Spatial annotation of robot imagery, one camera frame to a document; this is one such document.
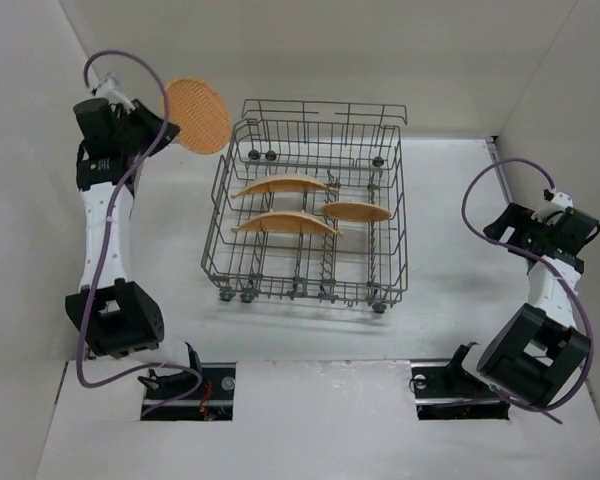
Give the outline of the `round woven plate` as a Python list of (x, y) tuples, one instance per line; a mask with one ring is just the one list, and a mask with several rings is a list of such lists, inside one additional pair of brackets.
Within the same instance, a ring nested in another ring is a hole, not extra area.
[(354, 201), (327, 203), (321, 212), (339, 221), (358, 223), (382, 222), (392, 217), (391, 212), (383, 207)]
[(181, 77), (166, 86), (170, 106), (169, 122), (180, 131), (176, 141), (196, 154), (214, 154), (228, 144), (232, 123), (219, 93), (208, 83)]

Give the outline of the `fish-shaped woven plate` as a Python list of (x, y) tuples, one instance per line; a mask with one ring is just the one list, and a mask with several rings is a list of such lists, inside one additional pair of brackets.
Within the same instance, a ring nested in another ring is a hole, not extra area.
[(258, 178), (231, 198), (279, 192), (336, 191), (316, 178), (305, 174), (272, 174)]
[(239, 226), (231, 228), (233, 233), (241, 231), (284, 233), (303, 235), (335, 235), (343, 237), (344, 234), (329, 226), (321, 219), (305, 212), (279, 211), (266, 212), (250, 218)]

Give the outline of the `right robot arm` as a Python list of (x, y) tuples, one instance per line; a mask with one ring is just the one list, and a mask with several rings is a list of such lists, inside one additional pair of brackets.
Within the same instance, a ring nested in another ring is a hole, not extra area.
[(529, 296), (486, 347), (477, 371), (524, 404), (548, 409), (592, 349), (573, 308), (584, 272), (580, 251), (600, 233), (600, 222), (571, 206), (543, 214), (511, 203), (479, 233), (527, 260)]

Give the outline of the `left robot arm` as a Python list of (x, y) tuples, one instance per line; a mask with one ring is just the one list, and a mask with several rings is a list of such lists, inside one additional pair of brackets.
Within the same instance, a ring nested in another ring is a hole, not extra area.
[(130, 219), (136, 176), (144, 160), (168, 146), (177, 125), (141, 102), (93, 97), (73, 108), (83, 139), (76, 160), (76, 184), (86, 217), (85, 259), (77, 292), (65, 311), (79, 332), (76, 373), (91, 388), (86, 353), (115, 359), (154, 352), (165, 338), (162, 312), (134, 280)]

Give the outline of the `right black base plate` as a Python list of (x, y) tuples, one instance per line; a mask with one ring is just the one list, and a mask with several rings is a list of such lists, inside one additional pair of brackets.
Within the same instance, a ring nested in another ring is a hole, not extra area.
[(462, 367), (414, 364), (409, 389), (419, 420), (508, 420), (510, 405)]

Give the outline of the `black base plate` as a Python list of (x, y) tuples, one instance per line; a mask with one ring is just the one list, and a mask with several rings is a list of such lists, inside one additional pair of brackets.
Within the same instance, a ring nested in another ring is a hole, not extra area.
[(231, 421), (236, 387), (235, 363), (204, 363), (202, 383), (187, 397), (174, 400), (197, 384), (190, 373), (150, 369), (138, 380), (144, 387), (143, 421)]
[(510, 405), (462, 367), (414, 364), (409, 389), (419, 420), (508, 420)]

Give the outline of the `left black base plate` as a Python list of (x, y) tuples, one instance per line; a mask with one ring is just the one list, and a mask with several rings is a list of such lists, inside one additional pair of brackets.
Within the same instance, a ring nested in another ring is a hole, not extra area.
[(144, 387), (143, 421), (231, 421), (236, 387), (235, 363), (204, 363), (202, 383), (187, 397), (174, 400), (197, 384), (190, 373), (150, 369), (138, 380)]

